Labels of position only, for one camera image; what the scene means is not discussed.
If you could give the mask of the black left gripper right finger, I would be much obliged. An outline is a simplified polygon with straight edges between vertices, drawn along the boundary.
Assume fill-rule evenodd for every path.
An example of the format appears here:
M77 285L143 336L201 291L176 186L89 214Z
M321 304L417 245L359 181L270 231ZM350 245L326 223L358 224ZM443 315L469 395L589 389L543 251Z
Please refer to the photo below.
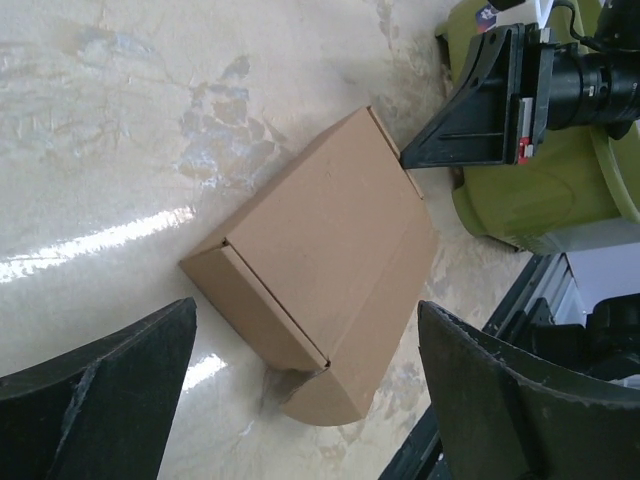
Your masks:
M453 478L638 478L638 390L552 364L430 301L418 331Z

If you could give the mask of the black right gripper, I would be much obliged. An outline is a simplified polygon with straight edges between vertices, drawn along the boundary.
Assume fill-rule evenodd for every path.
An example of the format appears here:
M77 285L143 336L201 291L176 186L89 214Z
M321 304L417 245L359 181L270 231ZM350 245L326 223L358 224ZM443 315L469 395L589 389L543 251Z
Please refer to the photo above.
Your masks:
M406 170L525 164L548 130L571 126L580 48L549 28L501 26L474 36L444 106L402 150Z

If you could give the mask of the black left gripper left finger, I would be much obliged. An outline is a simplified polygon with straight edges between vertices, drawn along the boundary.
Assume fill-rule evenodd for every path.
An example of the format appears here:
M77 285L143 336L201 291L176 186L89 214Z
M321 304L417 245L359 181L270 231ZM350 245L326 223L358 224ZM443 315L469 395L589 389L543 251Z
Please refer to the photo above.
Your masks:
M156 478L196 330L184 298L2 377L2 478Z

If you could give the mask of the brown cardboard box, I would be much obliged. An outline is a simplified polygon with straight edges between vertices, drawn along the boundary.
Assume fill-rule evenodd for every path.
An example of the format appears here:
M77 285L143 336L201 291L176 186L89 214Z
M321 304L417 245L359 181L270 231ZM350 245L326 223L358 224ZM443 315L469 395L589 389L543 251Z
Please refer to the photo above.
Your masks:
M367 416L437 250L420 188L363 107L180 266L268 366L294 379L282 411L339 426Z

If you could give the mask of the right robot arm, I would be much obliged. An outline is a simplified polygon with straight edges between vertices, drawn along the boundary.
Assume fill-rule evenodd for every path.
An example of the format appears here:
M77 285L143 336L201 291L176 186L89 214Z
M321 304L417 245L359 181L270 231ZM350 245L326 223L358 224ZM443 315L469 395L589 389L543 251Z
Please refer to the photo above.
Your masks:
M622 138L639 118L639 4L608 1L593 36L558 43L540 20L473 36L441 110L400 154L406 169L523 164L548 130L601 125Z

